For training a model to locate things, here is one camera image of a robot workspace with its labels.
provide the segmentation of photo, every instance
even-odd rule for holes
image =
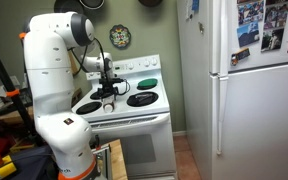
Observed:
[[[238,6],[239,25],[263,19],[264,1],[256,1]]]
[[[268,30],[263,32],[262,51],[280,49],[282,45],[284,29]]]
[[[264,29],[284,27],[288,14],[288,4],[274,5],[266,8]]]
[[[266,0],[265,5],[272,5],[272,4],[285,3],[285,2],[288,2],[288,0]]]
[[[254,0],[237,0],[237,4],[251,2],[251,1],[254,1]]]
[[[254,21],[237,28],[237,35],[240,47],[259,41],[258,22]]]

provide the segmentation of wooden floor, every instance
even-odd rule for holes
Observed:
[[[179,180],[201,180],[186,136],[174,136],[177,174]]]

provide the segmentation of oven door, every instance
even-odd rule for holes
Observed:
[[[176,173],[169,113],[91,125],[101,144],[120,139],[129,178]]]

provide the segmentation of stove burner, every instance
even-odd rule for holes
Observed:
[[[156,84],[157,84],[157,79],[155,78],[145,79],[138,83],[137,89],[138,90],[152,89],[156,86]]]
[[[91,113],[91,112],[98,110],[101,106],[102,106],[101,102],[90,102],[79,107],[76,110],[76,114],[82,115],[82,114]]]
[[[112,94],[111,93],[105,93],[102,98],[107,98],[109,96],[111,96]],[[95,92],[93,93],[91,96],[90,96],[91,99],[93,100],[100,100],[101,99],[101,96],[98,94],[98,92]]]
[[[127,99],[127,104],[133,107],[141,107],[154,103],[158,99],[158,94],[155,92],[142,92],[130,96]]]

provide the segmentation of stove control panel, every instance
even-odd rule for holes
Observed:
[[[113,61],[113,72],[118,75],[140,73],[144,71],[160,70],[160,56],[151,55],[132,59]],[[99,79],[99,72],[86,73],[87,80]]]

